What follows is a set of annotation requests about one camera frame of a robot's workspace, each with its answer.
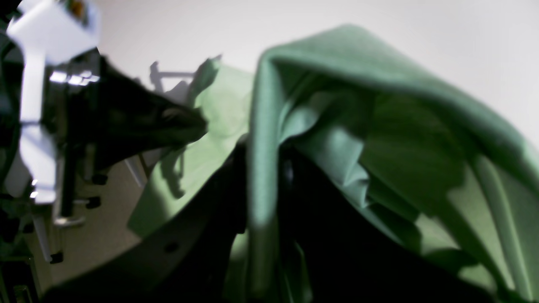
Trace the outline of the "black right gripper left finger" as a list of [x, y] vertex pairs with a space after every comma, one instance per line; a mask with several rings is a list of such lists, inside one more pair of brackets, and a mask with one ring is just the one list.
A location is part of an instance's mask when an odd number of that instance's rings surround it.
[[112, 261], [53, 287], [44, 303], [219, 303], [246, 229], [246, 144], [177, 215]]

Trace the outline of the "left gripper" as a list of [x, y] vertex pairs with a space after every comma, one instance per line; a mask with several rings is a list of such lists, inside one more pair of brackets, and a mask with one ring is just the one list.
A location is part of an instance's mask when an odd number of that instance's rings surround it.
[[97, 84], [96, 169], [135, 154], [171, 146], [182, 148], [202, 138], [208, 122], [200, 111], [147, 90], [122, 74], [94, 45], [21, 46], [24, 64], [1, 63], [1, 88], [10, 104], [13, 134], [32, 176], [30, 197], [38, 205], [61, 203], [65, 153], [58, 148], [52, 123], [61, 93]]

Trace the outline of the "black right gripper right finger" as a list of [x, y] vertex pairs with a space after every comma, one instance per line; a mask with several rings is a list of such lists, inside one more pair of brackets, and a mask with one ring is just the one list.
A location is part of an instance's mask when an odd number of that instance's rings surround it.
[[383, 235], [291, 147], [280, 150], [278, 192], [282, 257], [302, 250], [314, 303], [494, 302]]

